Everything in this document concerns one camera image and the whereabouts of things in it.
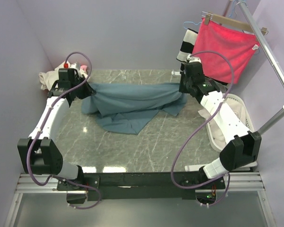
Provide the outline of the blue t shirt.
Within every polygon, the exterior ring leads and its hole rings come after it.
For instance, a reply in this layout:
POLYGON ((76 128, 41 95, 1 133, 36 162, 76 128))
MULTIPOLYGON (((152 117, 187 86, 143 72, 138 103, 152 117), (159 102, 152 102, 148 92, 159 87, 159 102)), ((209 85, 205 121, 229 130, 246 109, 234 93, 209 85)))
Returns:
POLYGON ((96 123, 114 133, 137 135, 159 111, 177 116, 187 102, 179 83, 92 83, 91 87, 96 94, 83 99, 81 112, 95 114, 96 123))

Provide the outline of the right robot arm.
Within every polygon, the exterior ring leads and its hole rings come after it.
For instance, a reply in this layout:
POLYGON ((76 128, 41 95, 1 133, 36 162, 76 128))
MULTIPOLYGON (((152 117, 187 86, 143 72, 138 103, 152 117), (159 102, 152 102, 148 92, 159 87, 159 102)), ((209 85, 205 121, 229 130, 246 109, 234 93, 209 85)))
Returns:
POLYGON ((210 188, 215 178, 222 174, 256 162, 261 135, 252 132, 236 116, 216 82, 205 78, 201 62, 184 64, 179 91, 190 94, 201 104, 222 131, 226 142, 219 158, 199 169, 198 183, 202 188, 210 188))

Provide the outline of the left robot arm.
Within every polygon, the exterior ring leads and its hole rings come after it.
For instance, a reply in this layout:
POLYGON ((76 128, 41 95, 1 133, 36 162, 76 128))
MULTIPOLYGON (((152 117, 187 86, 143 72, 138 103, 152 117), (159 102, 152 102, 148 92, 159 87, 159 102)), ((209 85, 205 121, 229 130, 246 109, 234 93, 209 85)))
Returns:
POLYGON ((74 190, 85 185, 83 170, 70 164, 62 157, 55 139, 62 116, 72 102, 96 94, 85 77, 74 68, 58 70, 58 79, 47 94, 44 112, 28 138, 20 139, 17 144, 21 163, 25 173, 34 175, 55 175, 68 179, 74 190))

